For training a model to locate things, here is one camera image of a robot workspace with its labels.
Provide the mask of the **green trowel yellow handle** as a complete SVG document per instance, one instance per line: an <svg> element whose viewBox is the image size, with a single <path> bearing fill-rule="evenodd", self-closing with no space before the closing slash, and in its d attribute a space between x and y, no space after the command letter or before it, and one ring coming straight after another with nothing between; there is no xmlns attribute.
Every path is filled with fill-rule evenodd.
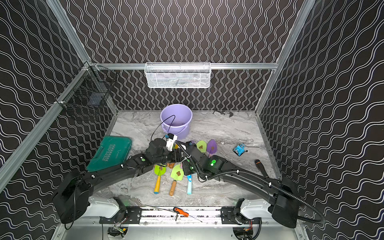
<svg viewBox="0 0 384 240"><path fill-rule="evenodd" d="M157 175L157 181L154 189L154 194L158 194L160 192L160 185L161 185L161 177L166 172L166 167L155 165L154 167L154 173Z"/></svg>

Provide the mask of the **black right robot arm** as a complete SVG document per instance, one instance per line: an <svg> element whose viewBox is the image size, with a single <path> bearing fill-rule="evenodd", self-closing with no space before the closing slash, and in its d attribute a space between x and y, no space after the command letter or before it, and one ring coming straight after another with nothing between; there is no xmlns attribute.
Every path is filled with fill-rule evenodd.
<svg viewBox="0 0 384 240"><path fill-rule="evenodd" d="M224 181L254 193L268 202L268 212L279 224L296 227L297 221L302 220L313 224L324 224L325 216L317 208L301 199L294 192L293 182L287 178L281 180L264 177L242 169L225 158L217 155L208 157L201 153L196 145L183 144L177 141L186 159L190 161L193 172L199 178L210 181ZM310 219L299 215L300 205L305 205L317 214L319 219Z"/></svg>

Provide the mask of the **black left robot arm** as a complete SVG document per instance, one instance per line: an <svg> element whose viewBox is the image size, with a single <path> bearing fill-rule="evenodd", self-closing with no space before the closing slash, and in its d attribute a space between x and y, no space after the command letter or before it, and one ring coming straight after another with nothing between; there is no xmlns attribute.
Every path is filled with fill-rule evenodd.
<svg viewBox="0 0 384 240"><path fill-rule="evenodd" d="M87 210L89 197L103 188L125 179L135 178L151 171L154 166L182 161L186 147L169 151L166 141L155 139L139 154L130 156L124 163L103 170L80 173L72 171L54 193L52 203L61 223L69 224L79 219Z"/></svg>

